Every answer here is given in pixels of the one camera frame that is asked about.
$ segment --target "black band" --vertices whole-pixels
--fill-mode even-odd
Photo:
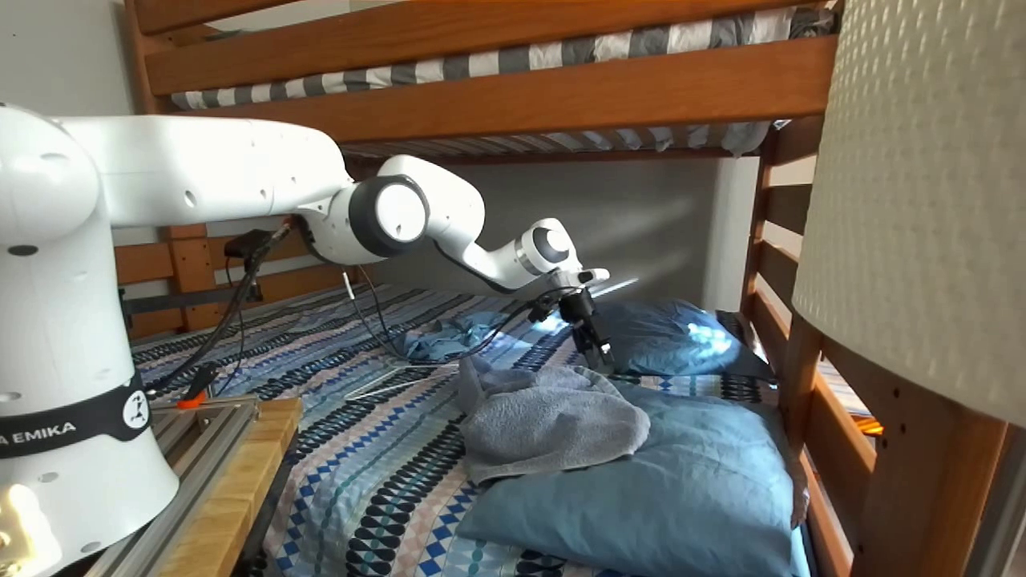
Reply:
[[[146,425],[146,395],[134,386],[113,389],[79,404],[22,415],[0,415],[0,459],[38,455],[92,437],[127,442]]]
[[[351,223],[351,235],[357,235],[357,239],[360,239],[365,250],[371,250],[371,252],[379,252],[379,257],[411,252],[411,250],[419,243],[419,236],[414,236],[411,243],[405,243],[405,239],[393,239],[391,235],[383,235],[375,207],[379,207],[379,199],[380,199],[380,193],[383,193],[389,186],[406,186],[406,189],[414,189],[414,193],[422,199],[419,186],[417,186],[414,180],[406,180],[406,175],[396,175],[396,172],[363,180],[363,183],[351,189],[351,199],[350,199],[350,223]]]

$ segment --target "wall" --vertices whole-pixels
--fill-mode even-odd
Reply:
[[[688,297],[736,311],[755,160],[460,162],[487,203],[487,250],[536,217],[566,223],[584,265],[607,265],[614,294]],[[391,259],[389,281],[485,290],[437,252]]]
[[[0,99],[45,114],[132,111],[113,0],[3,0]]]

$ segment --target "black cable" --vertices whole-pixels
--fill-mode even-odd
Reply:
[[[466,352],[458,352],[456,360],[466,360],[466,357],[476,357],[490,340],[497,340],[520,315],[527,315],[527,311],[536,311],[542,301],[548,301],[552,294],[561,294],[561,287],[548,287],[548,290],[542,290],[537,297],[533,297],[533,301],[520,301],[506,316],[499,316],[487,332],[485,332],[485,340],[480,343],[475,343],[475,349],[466,349]]]
[[[383,311],[380,311],[380,294],[375,290],[375,315],[379,315],[379,324],[380,324],[380,332],[391,345],[393,357],[406,360],[406,349],[393,340],[393,332],[389,331],[389,321],[383,321]]]
[[[244,370],[244,360],[246,360],[246,311],[238,311],[238,357],[233,357],[231,375]]]
[[[250,301],[250,290],[257,287],[257,271],[244,274],[233,290],[231,290],[231,301],[220,315],[220,324],[191,349],[188,360],[182,360],[173,371],[165,371],[162,377],[150,381],[146,386],[146,396],[161,396],[173,389],[182,389],[182,386],[173,386],[182,371],[188,371],[202,357],[209,357],[216,349],[216,343],[227,332],[233,315],[244,308],[244,301]]]
[[[216,349],[219,340],[224,340],[231,321],[241,315],[241,308],[250,301],[254,287],[257,287],[257,274],[260,274],[260,264],[264,257],[268,252],[268,247],[275,239],[283,239],[289,235],[289,221],[275,231],[275,235],[267,235],[244,259],[244,280],[233,285],[231,297],[227,297],[227,308],[219,321],[219,327],[191,349],[188,360],[182,360],[176,370],[171,370],[162,377],[150,381],[143,391],[146,396],[162,396],[165,391],[173,389],[182,389],[182,386],[173,386],[179,375],[187,375],[202,357],[209,357]]]

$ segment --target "lampshade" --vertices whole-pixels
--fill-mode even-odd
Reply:
[[[1026,425],[1026,0],[850,0],[796,308]]]

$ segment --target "wooden bed frame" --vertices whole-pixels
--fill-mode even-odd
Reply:
[[[283,0],[127,0],[125,22],[141,111],[173,111],[165,96],[194,85],[792,7],[792,0],[414,0],[216,43],[212,19],[275,4]],[[822,571],[964,574],[988,505],[999,505],[988,497],[1011,425],[881,371],[792,311],[812,170],[803,175],[790,172],[796,172],[796,162],[815,162],[831,63],[833,37],[796,37],[224,111],[315,124],[350,148],[414,138],[796,118],[761,148],[745,316],[783,381],[783,412],[807,477]],[[119,247],[119,271],[120,281],[162,280],[173,290],[209,290],[220,265],[220,243],[206,228],[173,228],[165,243]],[[315,265],[264,281],[264,294],[284,297],[336,281],[336,265]],[[141,316],[134,332],[194,331],[216,321],[219,303],[200,303]],[[881,422],[876,442],[858,433],[826,389],[823,360]]]

